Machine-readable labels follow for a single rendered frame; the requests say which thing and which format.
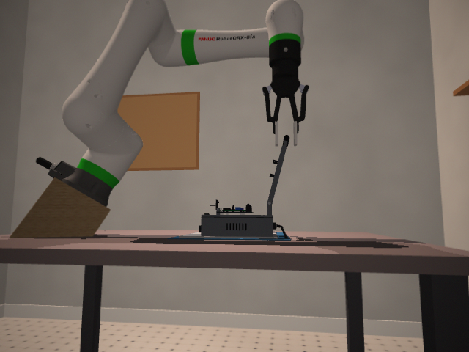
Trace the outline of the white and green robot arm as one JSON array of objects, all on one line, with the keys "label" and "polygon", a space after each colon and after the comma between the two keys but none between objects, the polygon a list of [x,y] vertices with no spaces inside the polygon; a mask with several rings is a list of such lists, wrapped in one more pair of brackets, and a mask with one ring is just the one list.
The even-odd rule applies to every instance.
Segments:
[{"label": "white and green robot arm", "polygon": [[279,62],[299,67],[304,45],[300,5],[294,0],[275,1],[267,11],[266,26],[240,31],[176,30],[165,0],[128,0],[105,50],[62,107],[67,129],[89,149],[77,168],[41,157],[36,163],[49,169],[52,178],[107,207],[112,189],[143,147],[141,137],[117,109],[146,49],[164,67],[260,57],[269,58],[271,68]]}]

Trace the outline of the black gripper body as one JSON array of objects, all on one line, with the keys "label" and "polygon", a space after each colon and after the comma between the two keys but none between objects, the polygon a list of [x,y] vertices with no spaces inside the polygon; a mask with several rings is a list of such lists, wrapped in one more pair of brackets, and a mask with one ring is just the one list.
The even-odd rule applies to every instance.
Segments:
[{"label": "black gripper body", "polygon": [[283,83],[281,98],[289,98],[288,83],[291,82],[294,94],[299,89],[298,65],[294,62],[279,62],[272,67],[272,82],[270,86],[278,94],[278,86]]}]

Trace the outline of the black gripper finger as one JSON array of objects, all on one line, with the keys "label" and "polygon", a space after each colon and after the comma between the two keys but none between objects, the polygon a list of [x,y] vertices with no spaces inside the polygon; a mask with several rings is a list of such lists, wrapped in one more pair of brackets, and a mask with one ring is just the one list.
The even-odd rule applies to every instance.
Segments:
[{"label": "black gripper finger", "polygon": [[266,104],[266,114],[267,114],[267,121],[273,123],[273,134],[275,134],[275,143],[276,147],[278,146],[278,113],[280,109],[280,104],[281,104],[281,94],[282,94],[282,89],[283,89],[283,83],[280,83],[278,86],[278,94],[277,94],[277,99],[276,99],[276,107],[274,111],[274,116],[271,117],[270,114],[270,91],[272,87],[263,87],[262,91],[265,96],[265,104]]},{"label": "black gripper finger", "polygon": [[301,107],[300,107],[300,115],[301,116],[298,116],[297,106],[296,106],[296,102],[295,102],[295,95],[294,95],[293,86],[292,86],[291,82],[288,83],[288,88],[289,88],[289,101],[290,101],[290,104],[291,104],[292,116],[293,116],[293,120],[294,120],[294,124],[293,124],[294,125],[294,146],[297,146],[297,144],[298,144],[297,133],[299,132],[299,122],[304,121],[305,116],[306,116],[306,94],[309,90],[309,86],[308,85],[304,86],[304,85],[301,84],[298,87],[300,89],[300,92],[302,93]]}]

